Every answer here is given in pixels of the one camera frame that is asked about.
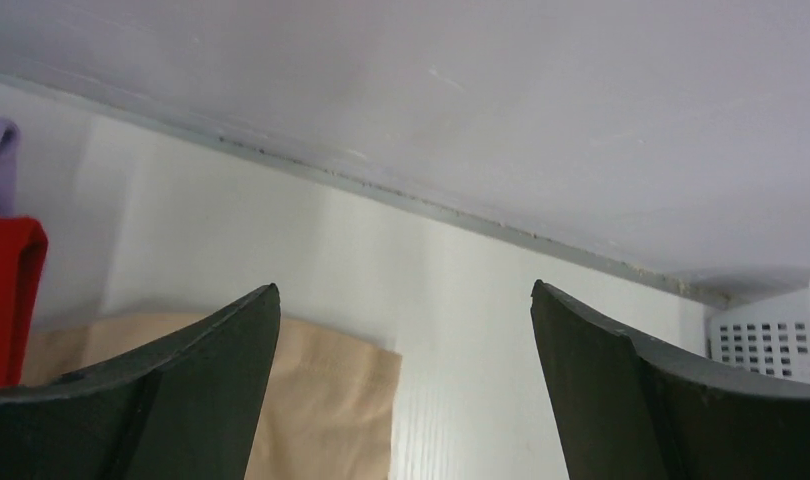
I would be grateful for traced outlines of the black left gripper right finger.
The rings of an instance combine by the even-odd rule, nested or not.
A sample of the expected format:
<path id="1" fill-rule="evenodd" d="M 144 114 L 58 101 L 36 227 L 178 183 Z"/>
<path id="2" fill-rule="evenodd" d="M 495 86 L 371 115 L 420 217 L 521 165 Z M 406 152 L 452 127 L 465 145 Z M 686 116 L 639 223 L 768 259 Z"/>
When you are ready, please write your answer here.
<path id="1" fill-rule="evenodd" d="M 810 479 L 810 384 L 713 361 L 559 288 L 531 293 L 573 479 Z"/>

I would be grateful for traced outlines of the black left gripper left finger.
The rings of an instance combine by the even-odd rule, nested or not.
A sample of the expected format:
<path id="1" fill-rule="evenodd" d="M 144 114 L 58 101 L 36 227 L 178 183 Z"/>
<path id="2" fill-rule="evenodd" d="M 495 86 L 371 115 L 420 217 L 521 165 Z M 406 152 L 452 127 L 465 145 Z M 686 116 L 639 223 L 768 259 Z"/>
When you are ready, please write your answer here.
<path id="1" fill-rule="evenodd" d="M 264 285 L 36 386 L 0 389 L 0 479 L 241 479 L 280 328 Z"/>

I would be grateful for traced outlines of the beige t shirt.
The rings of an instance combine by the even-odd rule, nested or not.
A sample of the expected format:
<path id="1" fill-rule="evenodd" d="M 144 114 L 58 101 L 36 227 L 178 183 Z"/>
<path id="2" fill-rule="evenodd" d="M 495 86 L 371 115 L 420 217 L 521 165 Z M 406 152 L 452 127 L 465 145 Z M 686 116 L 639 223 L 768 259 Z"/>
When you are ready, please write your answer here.
<path id="1" fill-rule="evenodd" d="M 202 319 L 140 313 L 30 334 L 22 381 L 39 385 Z M 284 317 L 250 452 L 248 479 L 385 479 L 402 357 Z"/>

